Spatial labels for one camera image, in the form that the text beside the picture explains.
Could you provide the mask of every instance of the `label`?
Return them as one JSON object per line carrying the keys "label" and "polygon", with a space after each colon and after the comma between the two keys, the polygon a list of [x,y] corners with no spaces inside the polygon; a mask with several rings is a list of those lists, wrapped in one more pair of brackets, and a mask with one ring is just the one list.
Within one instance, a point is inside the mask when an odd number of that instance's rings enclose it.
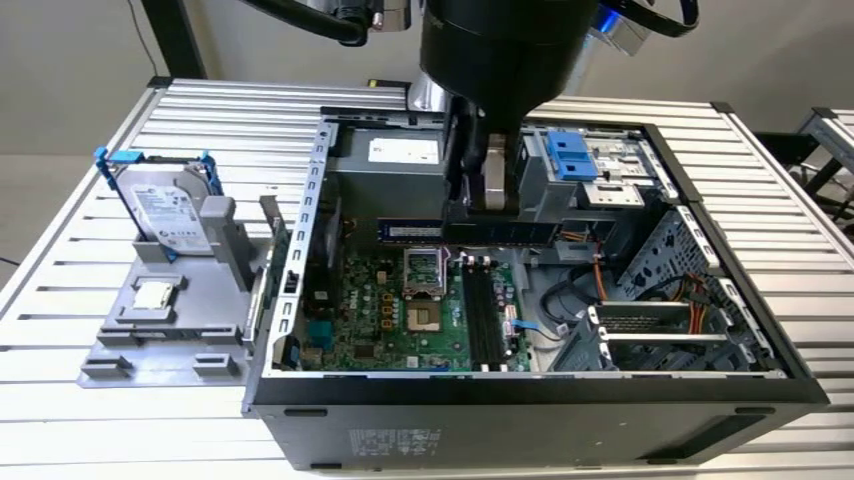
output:
{"label": "label", "polygon": [[157,241],[177,253],[210,253],[198,214],[186,192],[161,185],[133,185],[130,191]]}
{"label": "label", "polygon": [[370,140],[368,162],[439,165],[439,142],[406,138]]}
{"label": "label", "polygon": [[433,456],[440,429],[350,429],[349,445],[357,457]]}
{"label": "label", "polygon": [[440,237],[441,228],[436,227],[389,227],[389,237]]}

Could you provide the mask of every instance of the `side panel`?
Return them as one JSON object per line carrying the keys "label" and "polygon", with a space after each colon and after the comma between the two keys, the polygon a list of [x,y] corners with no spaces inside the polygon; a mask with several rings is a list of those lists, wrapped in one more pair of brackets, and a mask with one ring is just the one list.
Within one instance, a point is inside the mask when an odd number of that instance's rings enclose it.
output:
{"label": "side panel", "polygon": [[[300,470],[699,463],[800,415],[796,405],[258,407]],[[661,458],[660,453],[684,458]]]}

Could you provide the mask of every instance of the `floor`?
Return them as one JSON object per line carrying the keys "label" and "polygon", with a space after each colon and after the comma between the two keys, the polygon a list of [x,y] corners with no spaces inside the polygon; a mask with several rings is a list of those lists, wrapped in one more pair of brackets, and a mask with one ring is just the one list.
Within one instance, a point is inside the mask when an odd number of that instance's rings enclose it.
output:
{"label": "floor", "polygon": [[[0,256],[20,262],[92,165],[88,156],[0,155]],[[0,288],[14,267],[0,262]]]}

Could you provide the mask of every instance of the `screw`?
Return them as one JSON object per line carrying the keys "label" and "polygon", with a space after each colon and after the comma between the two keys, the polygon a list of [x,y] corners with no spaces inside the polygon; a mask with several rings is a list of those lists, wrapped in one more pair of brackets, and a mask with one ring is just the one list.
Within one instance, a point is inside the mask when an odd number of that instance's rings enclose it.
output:
{"label": "screw", "polygon": [[382,30],[382,21],[384,21],[384,16],[381,13],[376,12],[373,14],[373,18],[370,19],[370,28],[373,30]]}

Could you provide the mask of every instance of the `white wall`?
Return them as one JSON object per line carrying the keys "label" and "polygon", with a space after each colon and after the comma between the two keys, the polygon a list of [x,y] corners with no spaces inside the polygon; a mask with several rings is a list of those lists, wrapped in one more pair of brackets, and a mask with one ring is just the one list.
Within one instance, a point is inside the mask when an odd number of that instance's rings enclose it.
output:
{"label": "white wall", "polygon": [[124,0],[0,0],[0,153],[90,153],[150,75]]}
{"label": "white wall", "polygon": [[[200,3],[224,78],[360,85],[417,74],[420,25],[341,49],[237,0]],[[657,2],[668,12],[676,3]],[[851,0],[703,0],[700,12],[691,35],[653,36],[633,58],[599,48],[579,93],[728,101],[764,129],[793,128],[811,106],[854,104]]]}
{"label": "white wall", "polygon": [[751,128],[791,130],[809,107],[854,106],[852,45],[851,0],[703,0],[684,38],[599,49],[579,93],[727,101]]}
{"label": "white wall", "polygon": [[420,71],[420,17],[408,31],[372,35],[366,47],[345,48],[237,0],[198,3],[228,80],[364,85],[370,78],[413,80]]}
{"label": "white wall", "polygon": [[[418,72],[417,23],[405,33],[373,35],[368,48],[346,49],[238,0],[186,5],[212,77],[362,85]],[[651,38],[635,58],[600,48],[580,94],[724,100],[765,129],[792,128],[812,105],[854,106],[849,0],[703,0],[700,7],[701,25],[688,37]],[[90,152],[149,76],[124,1],[0,0],[0,154]]]}

